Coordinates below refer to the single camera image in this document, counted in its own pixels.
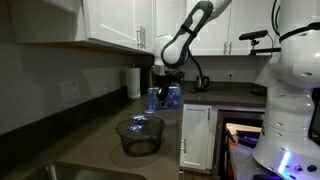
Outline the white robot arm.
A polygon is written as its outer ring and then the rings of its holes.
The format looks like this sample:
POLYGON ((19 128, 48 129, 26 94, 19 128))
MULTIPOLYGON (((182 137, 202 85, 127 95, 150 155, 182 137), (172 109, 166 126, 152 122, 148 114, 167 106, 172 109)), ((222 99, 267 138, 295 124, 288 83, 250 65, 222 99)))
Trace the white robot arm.
POLYGON ((320 87, 319 0, 273 0, 278 51, 258 56, 257 84, 267 91, 265 116, 253 158, 290 178, 320 177, 320 147, 309 137, 313 90, 320 87))

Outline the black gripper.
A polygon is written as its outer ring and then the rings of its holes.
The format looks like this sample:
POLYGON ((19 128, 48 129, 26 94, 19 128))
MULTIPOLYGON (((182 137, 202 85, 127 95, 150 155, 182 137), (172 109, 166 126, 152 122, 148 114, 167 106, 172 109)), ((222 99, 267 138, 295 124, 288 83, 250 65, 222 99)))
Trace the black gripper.
POLYGON ((173 82, 179 82, 184 73, 179 70, 167 69, 164 65, 153 65, 151 67, 152 86, 158 87, 157 98, 164 100, 169 92, 169 86, 173 82))

